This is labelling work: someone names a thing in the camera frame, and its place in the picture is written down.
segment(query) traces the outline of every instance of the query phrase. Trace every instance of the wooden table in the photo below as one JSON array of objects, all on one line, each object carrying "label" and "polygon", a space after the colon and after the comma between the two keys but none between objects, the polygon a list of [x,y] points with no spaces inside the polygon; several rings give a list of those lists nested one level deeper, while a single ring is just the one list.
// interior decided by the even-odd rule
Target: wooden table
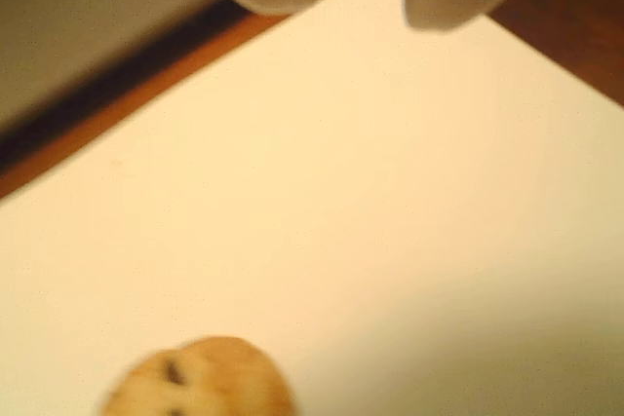
[{"label": "wooden table", "polygon": [[[490,15],[624,104],[624,0],[507,0]],[[0,198],[282,19],[259,17],[221,0],[134,57],[49,103],[41,115],[0,136]]]}]

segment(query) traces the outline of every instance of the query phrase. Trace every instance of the chocolate chip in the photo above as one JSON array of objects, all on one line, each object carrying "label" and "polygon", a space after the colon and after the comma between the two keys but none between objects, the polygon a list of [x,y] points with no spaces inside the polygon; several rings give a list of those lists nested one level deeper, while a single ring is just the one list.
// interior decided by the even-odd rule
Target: chocolate chip
[{"label": "chocolate chip", "polygon": [[182,374],[180,374],[179,369],[176,366],[176,363],[172,360],[167,361],[167,380],[177,385],[185,385],[184,379],[182,378]]}]

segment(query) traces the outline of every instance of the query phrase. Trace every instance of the cookie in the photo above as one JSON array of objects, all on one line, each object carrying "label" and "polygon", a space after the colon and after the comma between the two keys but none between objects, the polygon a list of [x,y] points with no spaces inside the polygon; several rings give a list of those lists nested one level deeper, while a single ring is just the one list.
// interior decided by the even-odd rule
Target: cookie
[{"label": "cookie", "polygon": [[101,416],[294,416],[288,385],[247,341],[211,337],[157,353],[110,395]]}]

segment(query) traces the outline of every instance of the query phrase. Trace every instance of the white paper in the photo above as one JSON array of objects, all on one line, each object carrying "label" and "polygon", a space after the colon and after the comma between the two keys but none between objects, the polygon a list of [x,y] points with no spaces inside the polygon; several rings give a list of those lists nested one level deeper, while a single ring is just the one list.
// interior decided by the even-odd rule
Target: white paper
[{"label": "white paper", "polygon": [[319,416],[544,392],[589,414],[548,387],[585,340],[610,367],[567,391],[617,410],[624,113],[489,19],[433,35],[401,11],[324,0],[0,204],[0,414],[97,414],[205,334],[264,348]]}]

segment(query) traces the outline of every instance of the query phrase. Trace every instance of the wooden edge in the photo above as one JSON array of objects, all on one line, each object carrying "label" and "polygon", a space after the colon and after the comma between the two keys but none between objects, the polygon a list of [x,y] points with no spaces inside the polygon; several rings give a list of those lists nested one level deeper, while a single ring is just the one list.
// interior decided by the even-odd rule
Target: wooden edge
[{"label": "wooden edge", "polygon": [[12,194],[83,146],[111,129],[180,80],[214,62],[286,17],[260,17],[246,13],[233,26],[212,37],[173,64],[122,93],[78,125],[31,152],[0,176],[0,199]]}]

